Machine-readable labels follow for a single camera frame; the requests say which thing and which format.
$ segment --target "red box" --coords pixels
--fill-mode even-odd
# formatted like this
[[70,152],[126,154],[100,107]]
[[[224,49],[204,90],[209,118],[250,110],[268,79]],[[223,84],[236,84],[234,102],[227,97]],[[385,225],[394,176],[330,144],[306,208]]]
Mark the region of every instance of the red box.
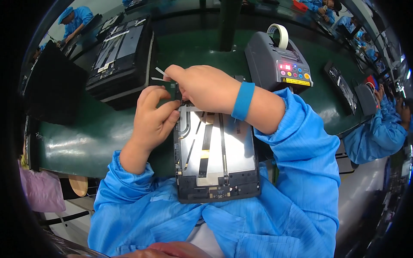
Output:
[[306,12],[308,10],[308,6],[306,6],[305,4],[301,3],[301,2],[297,2],[296,0],[292,0],[293,1],[293,7],[295,7],[296,9],[302,11],[302,12]]

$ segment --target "pink bag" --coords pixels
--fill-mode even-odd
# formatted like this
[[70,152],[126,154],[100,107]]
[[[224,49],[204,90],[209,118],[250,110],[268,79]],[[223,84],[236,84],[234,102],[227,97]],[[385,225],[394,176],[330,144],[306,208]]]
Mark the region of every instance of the pink bag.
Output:
[[21,186],[31,209],[37,212],[66,210],[62,187],[57,175],[47,171],[23,169],[19,163]]

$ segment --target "warning label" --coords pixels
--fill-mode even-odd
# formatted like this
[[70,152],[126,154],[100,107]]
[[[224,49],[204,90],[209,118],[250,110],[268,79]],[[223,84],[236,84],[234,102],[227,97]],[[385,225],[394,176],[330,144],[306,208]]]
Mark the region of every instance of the warning label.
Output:
[[296,79],[291,79],[291,78],[282,78],[283,83],[294,83],[294,84],[300,84],[300,85],[305,85],[305,86],[310,86],[309,81],[304,81],[304,80],[296,80]]

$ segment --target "red led display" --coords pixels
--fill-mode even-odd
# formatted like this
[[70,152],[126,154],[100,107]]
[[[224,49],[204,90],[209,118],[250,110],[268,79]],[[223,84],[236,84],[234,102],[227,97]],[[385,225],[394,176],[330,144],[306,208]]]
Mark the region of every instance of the red led display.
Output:
[[280,69],[285,69],[285,70],[291,71],[291,65],[289,65],[289,64],[286,64],[286,65],[280,64]]

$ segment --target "blue wristband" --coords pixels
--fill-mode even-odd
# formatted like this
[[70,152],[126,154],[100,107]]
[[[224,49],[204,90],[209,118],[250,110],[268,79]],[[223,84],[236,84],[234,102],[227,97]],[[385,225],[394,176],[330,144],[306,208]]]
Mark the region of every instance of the blue wristband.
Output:
[[251,104],[254,89],[254,83],[241,83],[240,90],[238,91],[237,100],[235,101],[234,109],[231,114],[233,118],[244,121],[244,119],[247,117],[249,104]]

